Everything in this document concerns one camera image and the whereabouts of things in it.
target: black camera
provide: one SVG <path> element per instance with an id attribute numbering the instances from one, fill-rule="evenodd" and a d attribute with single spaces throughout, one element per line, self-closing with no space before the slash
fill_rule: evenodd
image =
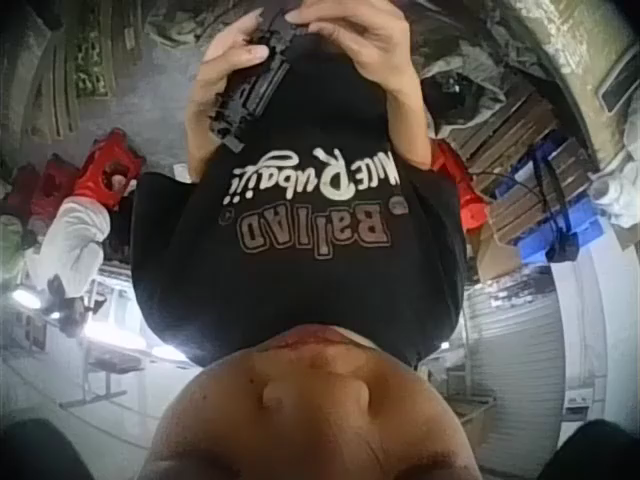
<path id="1" fill-rule="evenodd" d="M 232 151 L 238 153 L 244 148 L 247 127 L 264 112 L 298 54 L 298 50 L 290 48 L 294 39 L 304 34 L 306 29 L 291 25 L 281 11 L 267 29 L 258 30 L 249 42 L 266 45 L 267 60 L 232 73 L 211 116 L 211 131 Z"/>

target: white shirt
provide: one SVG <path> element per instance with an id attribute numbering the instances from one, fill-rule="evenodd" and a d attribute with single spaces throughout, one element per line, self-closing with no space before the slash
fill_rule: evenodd
<path id="1" fill-rule="evenodd" d="M 57 274 L 67 298 L 83 295 L 102 265 L 102 241 L 110 230 L 109 213 L 100 203 L 86 197 L 67 198 L 44 237 L 40 253 L 27 252 L 34 285 L 46 289 Z"/>

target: fluorescent light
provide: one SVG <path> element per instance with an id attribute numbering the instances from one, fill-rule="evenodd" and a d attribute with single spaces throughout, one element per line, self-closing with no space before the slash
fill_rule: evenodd
<path id="1" fill-rule="evenodd" d="M 18 288 L 11 296 L 16 302 L 32 310 L 40 310 L 42 308 L 42 300 L 35 293 L 25 288 Z"/>
<path id="2" fill-rule="evenodd" d="M 144 350 L 147 348 L 147 341 L 140 335 L 122 330 L 107 322 L 88 321 L 84 327 L 84 335 L 97 342 L 107 343 L 116 347 L 131 350 Z"/>
<path id="3" fill-rule="evenodd" d="M 188 361 L 187 357 L 175 347 L 171 345 L 160 345 L 159 347 L 153 347 L 151 354 L 154 357 L 163 358 L 165 360 L 175 360 L 177 362 Z"/>

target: black t-shirt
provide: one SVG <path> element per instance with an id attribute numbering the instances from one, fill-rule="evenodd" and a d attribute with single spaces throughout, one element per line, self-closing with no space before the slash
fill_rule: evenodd
<path id="1" fill-rule="evenodd" d="M 455 185 L 394 155 L 383 94 L 335 57 L 294 65 L 199 185 L 144 176 L 133 230 L 145 320 L 200 365 L 310 323 L 415 365 L 458 321 Z"/>

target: fingernail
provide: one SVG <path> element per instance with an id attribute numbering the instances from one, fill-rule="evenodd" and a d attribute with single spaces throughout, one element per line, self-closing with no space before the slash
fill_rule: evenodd
<path id="1" fill-rule="evenodd" d="M 298 10 L 291 10 L 289 13 L 287 13 L 284 16 L 284 19 L 287 22 L 297 22 L 298 20 L 300 20 L 300 15 L 298 14 Z"/>
<path id="2" fill-rule="evenodd" d="M 267 58 L 269 56 L 269 47 L 266 45 L 253 45 L 249 47 L 249 52 L 254 58 Z"/>

